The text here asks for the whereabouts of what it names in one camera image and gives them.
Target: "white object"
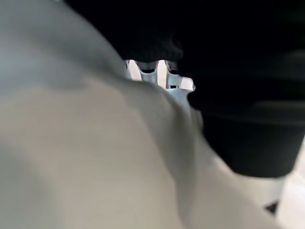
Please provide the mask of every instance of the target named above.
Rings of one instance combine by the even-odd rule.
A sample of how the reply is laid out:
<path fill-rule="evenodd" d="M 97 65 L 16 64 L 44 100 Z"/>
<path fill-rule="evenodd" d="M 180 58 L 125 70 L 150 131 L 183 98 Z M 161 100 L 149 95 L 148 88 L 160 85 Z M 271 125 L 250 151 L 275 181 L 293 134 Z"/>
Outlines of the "white object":
<path fill-rule="evenodd" d="M 267 207 L 280 202 L 287 177 L 260 178 L 237 175 L 244 189 L 260 206 Z"/>
<path fill-rule="evenodd" d="M 154 72 L 152 73 L 144 73 L 141 71 L 141 69 L 139 68 L 139 72 L 142 78 L 142 81 L 145 82 L 150 82 L 150 83 L 154 83 L 154 84 L 158 84 L 158 74 L 157 74 L 157 68 Z"/>
<path fill-rule="evenodd" d="M 279 228 L 63 3 L 2 0 L 0 34 L 1 229 Z"/>
<path fill-rule="evenodd" d="M 172 74 L 167 70 L 166 73 L 166 88 L 173 89 L 173 88 L 180 88 L 182 77 L 178 74 Z"/>

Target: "white floor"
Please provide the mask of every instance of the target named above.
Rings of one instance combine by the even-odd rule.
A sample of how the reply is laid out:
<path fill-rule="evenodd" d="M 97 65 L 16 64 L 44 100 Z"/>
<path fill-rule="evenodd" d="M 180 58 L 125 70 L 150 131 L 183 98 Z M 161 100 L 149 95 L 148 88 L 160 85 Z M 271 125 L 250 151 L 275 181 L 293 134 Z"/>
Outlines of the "white floor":
<path fill-rule="evenodd" d="M 138 67 L 134 61 L 129 64 L 132 79 L 141 80 Z M 160 61 L 158 65 L 158 84 L 165 88 L 166 65 Z M 184 78 L 181 88 L 192 90 L 191 79 Z M 294 171 L 289 175 L 277 220 L 287 229 L 305 229 L 305 146 L 302 146 Z"/>

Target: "dark clothing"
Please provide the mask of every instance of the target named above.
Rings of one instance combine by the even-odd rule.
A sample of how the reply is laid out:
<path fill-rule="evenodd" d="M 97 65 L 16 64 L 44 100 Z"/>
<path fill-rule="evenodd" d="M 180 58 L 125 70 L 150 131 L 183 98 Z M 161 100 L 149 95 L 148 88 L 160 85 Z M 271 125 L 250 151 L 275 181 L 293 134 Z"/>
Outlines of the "dark clothing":
<path fill-rule="evenodd" d="M 123 59 L 178 62 L 233 171 L 289 173 L 305 134 L 305 1 L 66 0 Z"/>

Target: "black fabric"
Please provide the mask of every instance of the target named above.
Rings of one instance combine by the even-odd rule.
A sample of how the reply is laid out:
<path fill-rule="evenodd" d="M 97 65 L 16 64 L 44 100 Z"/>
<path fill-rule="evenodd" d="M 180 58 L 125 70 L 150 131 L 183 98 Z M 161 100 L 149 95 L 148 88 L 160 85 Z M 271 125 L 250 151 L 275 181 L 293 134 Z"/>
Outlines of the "black fabric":
<path fill-rule="evenodd" d="M 236 172 L 284 176 L 305 130 L 304 0 L 66 0 L 123 59 L 178 62 L 210 145 Z"/>
<path fill-rule="evenodd" d="M 181 23 L 181 0 L 65 0 L 92 23 L 125 60 L 178 61 L 174 35 Z"/>

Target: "white fabric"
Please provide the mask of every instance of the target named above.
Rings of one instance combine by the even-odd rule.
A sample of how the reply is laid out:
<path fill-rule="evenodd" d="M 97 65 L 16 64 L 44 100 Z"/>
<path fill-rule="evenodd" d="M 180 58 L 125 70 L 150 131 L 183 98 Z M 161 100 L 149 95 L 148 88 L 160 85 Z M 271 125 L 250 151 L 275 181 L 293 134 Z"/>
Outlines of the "white fabric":
<path fill-rule="evenodd" d="M 187 94 L 191 91 L 180 88 L 167 89 L 166 91 L 175 99 L 178 104 L 182 106 L 183 110 L 189 116 L 191 116 L 194 125 L 203 125 L 200 113 L 192 109 L 187 101 Z M 279 201 L 286 179 L 285 177 L 248 177 L 239 174 L 235 174 L 235 176 L 240 181 L 243 189 L 247 192 L 247 194 L 255 201 L 256 204 L 262 208 Z"/>
<path fill-rule="evenodd" d="M 166 91 L 123 75 L 62 2 L 0 0 L 1 229 L 279 228 Z"/>

